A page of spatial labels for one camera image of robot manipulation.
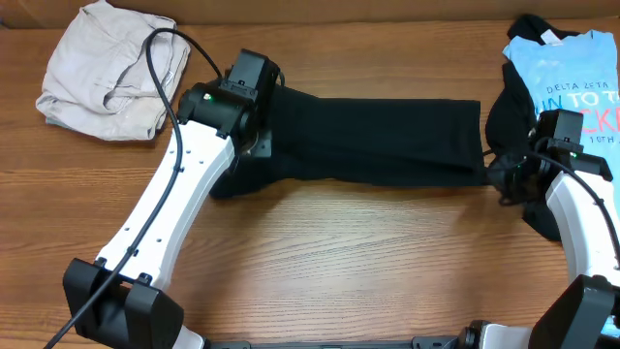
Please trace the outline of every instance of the folded white towel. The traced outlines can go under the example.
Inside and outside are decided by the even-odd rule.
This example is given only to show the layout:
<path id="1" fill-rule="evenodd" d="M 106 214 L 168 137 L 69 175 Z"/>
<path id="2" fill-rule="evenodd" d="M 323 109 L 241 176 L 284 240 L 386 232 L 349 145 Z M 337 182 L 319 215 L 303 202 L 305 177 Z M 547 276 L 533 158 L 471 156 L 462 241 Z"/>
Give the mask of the folded white towel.
<path id="1" fill-rule="evenodd" d="M 47 123 L 103 140 L 152 139 L 166 110 L 148 73 L 143 43 L 155 28 L 175 25 L 106 1 L 81 8 L 49 59 L 37 109 Z M 189 51 L 170 33 L 153 40 L 153 65 L 169 99 Z"/>

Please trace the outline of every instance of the t-shirt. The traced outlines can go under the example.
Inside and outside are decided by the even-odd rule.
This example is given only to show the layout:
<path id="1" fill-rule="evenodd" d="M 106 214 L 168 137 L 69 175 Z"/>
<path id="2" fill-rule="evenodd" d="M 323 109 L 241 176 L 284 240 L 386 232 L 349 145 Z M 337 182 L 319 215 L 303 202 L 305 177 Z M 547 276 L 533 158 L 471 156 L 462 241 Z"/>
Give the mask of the t-shirt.
<path id="1" fill-rule="evenodd" d="M 583 113 L 581 144 L 585 153 L 607 160 L 620 216 L 620 98 L 613 35 L 591 30 L 554 39 L 540 45 L 514 37 L 504 54 L 527 86 L 537 117 L 556 109 Z"/>

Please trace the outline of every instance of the wooden surface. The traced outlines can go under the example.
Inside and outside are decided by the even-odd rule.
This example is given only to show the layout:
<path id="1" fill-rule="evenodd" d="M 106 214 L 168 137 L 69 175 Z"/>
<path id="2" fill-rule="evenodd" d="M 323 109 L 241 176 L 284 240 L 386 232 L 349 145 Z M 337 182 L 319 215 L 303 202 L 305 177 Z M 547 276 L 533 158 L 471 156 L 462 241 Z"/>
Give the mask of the wooden surface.
<path id="1" fill-rule="evenodd" d="M 269 55 L 287 85 L 323 97 L 481 101 L 503 83 L 507 21 L 183 27 L 221 68 Z M 556 21 L 620 34 L 620 20 Z M 41 348 L 69 317 L 61 286 L 137 202 L 170 128 L 152 143 L 105 143 L 44 123 L 34 103 L 60 30 L 0 31 L 0 348 Z M 213 74 L 191 57 L 181 90 Z M 558 244 L 492 188 L 391 190 L 279 182 L 208 201 L 170 294 L 215 340 L 409 339 L 473 319 L 532 326 L 567 286 Z M 61 348 L 96 347 L 75 335 Z"/>
<path id="2" fill-rule="evenodd" d="M 66 28 L 94 0 L 0 0 L 11 28 Z M 180 24 L 333 23 L 620 16 L 617 0 L 109 0 L 118 7 L 168 16 Z"/>

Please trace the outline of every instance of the black fabric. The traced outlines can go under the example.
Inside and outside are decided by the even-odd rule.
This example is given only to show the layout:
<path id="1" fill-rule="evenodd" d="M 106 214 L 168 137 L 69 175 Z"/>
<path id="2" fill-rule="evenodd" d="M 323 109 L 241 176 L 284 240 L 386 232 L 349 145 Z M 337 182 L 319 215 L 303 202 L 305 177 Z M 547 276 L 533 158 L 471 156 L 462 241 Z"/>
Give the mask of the black fabric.
<path id="1" fill-rule="evenodd" d="M 519 36 L 545 45 L 541 34 L 551 30 L 559 39 L 579 35 L 578 32 L 559 30 L 544 19 L 534 15 L 520 17 L 509 29 L 512 40 Z M 514 148 L 529 148 L 528 134 L 536 126 L 532 97 L 512 62 L 502 66 L 504 90 L 491 108 L 486 121 L 486 141 L 496 154 Z M 524 205 L 523 220 L 543 237 L 560 240 L 560 231 L 553 213 L 545 202 Z"/>
<path id="2" fill-rule="evenodd" d="M 393 187 L 483 182 L 479 102 L 322 99 L 277 86 L 268 122 L 271 158 L 241 157 L 212 197 L 251 193 L 284 178 Z"/>

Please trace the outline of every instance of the shirt tag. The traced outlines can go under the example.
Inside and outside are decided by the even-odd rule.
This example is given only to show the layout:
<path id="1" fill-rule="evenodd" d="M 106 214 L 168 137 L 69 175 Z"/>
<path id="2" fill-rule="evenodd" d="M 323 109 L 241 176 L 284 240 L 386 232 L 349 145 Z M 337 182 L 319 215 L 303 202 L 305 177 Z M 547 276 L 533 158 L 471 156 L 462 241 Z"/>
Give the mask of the shirt tag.
<path id="1" fill-rule="evenodd" d="M 563 45 L 562 40 L 560 40 L 560 38 L 555 36 L 555 34 L 553 34 L 551 29 L 547 29 L 544 33 L 542 33 L 541 39 L 544 41 L 545 44 L 548 44 L 548 45 L 552 45 L 552 46 Z"/>

